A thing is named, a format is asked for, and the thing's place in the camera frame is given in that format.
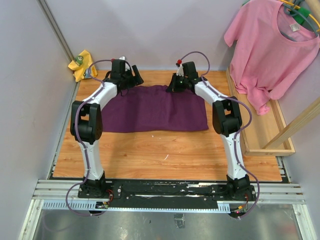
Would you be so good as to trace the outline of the purple surgical wrap cloth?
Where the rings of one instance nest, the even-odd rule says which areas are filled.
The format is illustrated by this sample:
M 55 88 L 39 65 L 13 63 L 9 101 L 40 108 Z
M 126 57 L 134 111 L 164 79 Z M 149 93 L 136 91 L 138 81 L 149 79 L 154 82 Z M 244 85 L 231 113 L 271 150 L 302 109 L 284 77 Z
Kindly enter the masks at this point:
M 102 109 L 104 132 L 196 132 L 208 130 L 205 101 L 190 90 L 137 86 L 118 94 Z

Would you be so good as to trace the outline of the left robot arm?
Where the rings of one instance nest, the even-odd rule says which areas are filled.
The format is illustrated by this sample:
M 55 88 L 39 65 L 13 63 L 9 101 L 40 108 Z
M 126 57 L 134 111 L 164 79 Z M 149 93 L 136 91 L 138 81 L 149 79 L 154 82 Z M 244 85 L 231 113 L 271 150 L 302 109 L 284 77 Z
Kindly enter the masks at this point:
M 131 66 L 124 57 L 97 62 L 110 62 L 111 70 L 100 80 L 93 77 L 91 67 L 88 67 L 89 77 L 100 82 L 100 85 L 90 96 L 71 105 L 70 133 L 80 146 L 84 162 L 83 180 L 76 184 L 79 198 L 103 198 L 111 192 L 107 187 L 99 150 L 103 133 L 102 110 L 123 90 L 144 82 L 137 66 Z

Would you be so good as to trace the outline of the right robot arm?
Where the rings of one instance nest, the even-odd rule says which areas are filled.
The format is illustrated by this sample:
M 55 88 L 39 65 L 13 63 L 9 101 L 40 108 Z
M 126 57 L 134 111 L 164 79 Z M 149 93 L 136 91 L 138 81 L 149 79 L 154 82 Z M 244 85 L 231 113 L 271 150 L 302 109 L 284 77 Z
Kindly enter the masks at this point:
M 250 187 L 238 133 L 242 126 L 239 101 L 222 94 L 205 77 L 199 76 L 194 62 L 183 63 L 179 59 L 176 65 L 178 70 L 172 75 L 166 91 L 179 93 L 190 90 L 211 104 L 213 129 L 222 139 L 227 159 L 227 184 L 222 193 L 232 200 L 238 200 L 246 195 Z

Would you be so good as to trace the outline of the yellow paper bag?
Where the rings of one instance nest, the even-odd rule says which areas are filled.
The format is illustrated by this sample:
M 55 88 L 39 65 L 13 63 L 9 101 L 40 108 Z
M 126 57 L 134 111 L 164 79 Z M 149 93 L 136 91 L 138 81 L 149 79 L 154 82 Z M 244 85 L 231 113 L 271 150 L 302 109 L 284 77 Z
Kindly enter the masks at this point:
M 78 83 L 84 79 L 90 79 L 98 75 L 97 69 L 93 64 L 91 54 L 83 50 L 68 64 L 68 68 L 73 71 L 75 82 Z

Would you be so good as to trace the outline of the wooden tray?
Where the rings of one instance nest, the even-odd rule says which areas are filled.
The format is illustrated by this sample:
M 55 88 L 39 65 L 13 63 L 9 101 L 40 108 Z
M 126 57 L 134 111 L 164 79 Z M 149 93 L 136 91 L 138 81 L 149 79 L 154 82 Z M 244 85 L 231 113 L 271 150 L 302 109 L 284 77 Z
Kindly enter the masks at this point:
M 285 157 L 293 155 L 296 151 L 290 138 L 282 144 L 271 149 L 264 149 L 277 134 L 286 126 L 284 116 L 277 100 L 270 100 L 266 105 L 270 108 L 264 115 L 258 115 L 253 106 L 248 102 L 245 94 L 237 92 L 230 71 L 226 71 L 228 89 L 231 96 L 243 102 L 252 113 L 250 125 L 241 131 L 241 150 L 245 156 L 276 156 Z

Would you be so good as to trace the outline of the pink t-shirt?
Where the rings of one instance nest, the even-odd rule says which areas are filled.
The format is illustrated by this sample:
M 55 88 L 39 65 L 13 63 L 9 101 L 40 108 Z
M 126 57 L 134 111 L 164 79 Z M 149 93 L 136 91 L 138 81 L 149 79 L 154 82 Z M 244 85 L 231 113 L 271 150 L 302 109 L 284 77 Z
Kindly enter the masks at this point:
M 299 26 L 278 0 L 244 4 L 224 41 L 236 44 L 229 73 L 258 115 L 270 110 L 267 102 L 280 99 L 320 49 L 320 38 Z

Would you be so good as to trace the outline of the wooden beam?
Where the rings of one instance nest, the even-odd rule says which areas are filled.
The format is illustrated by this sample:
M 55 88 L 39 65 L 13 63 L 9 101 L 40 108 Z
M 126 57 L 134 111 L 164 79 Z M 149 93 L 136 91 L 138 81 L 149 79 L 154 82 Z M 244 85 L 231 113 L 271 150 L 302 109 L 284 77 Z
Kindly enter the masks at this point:
M 318 97 L 274 138 L 273 144 L 276 147 L 282 144 L 319 114 L 320 98 Z

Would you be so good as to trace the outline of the green hanger clip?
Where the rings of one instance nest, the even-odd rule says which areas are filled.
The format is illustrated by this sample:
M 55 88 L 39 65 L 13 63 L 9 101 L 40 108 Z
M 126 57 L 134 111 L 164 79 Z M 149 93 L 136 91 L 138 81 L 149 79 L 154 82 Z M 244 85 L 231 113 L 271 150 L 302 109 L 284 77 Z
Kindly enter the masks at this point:
M 305 22 L 305 18 L 307 19 L 311 12 L 303 7 L 300 7 L 297 11 L 299 13 L 294 17 L 294 19 L 298 24 L 302 25 Z

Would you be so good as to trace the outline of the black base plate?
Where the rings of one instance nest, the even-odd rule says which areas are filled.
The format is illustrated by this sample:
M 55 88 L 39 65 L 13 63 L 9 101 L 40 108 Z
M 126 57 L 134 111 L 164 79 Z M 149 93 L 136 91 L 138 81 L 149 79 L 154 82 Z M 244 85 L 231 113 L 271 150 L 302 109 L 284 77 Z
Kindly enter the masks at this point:
M 104 197 L 115 208 L 151 210 L 216 210 L 219 202 L 255 202 L 259 188 L 250 183 L 245 196 L 231 199 L 223 191 L 227 182 L 167 181 L 167 180 L 120 180 L 106 179 L 111 190 Z

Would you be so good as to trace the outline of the aluminium corner post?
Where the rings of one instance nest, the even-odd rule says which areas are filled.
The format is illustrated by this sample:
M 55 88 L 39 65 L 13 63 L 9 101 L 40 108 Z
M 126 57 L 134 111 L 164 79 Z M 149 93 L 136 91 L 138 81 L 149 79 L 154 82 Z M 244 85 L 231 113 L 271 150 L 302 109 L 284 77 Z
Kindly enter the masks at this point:
M 46 0 L 37 0 L 37 3 L 39 4 L 43 14 L 45 15 L 51 29 L 53 30 L 55 36 L 57 37 L 65 55 L 67 56 L 69 61 L 72 61 L 74 59 L 74 55 L 72 54 L 72 51 L 47 3 Z

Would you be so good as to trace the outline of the aluminium rail frame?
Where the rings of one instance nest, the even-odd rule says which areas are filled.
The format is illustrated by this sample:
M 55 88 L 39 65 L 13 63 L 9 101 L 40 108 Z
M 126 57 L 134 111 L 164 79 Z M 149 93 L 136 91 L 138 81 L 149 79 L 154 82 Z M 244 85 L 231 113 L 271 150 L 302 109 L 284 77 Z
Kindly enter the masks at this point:
M 302 238 L 316 239 L 300 185 L 253 183 L 234 189 L 225 181 L 107 179 L 94 192 L 77 179 L 39 180 L 36 184 L 19 239 L 34 237 L 41 210 L 225 213 L 232 219 L 251 217 L 263 205 L 291 205 Z

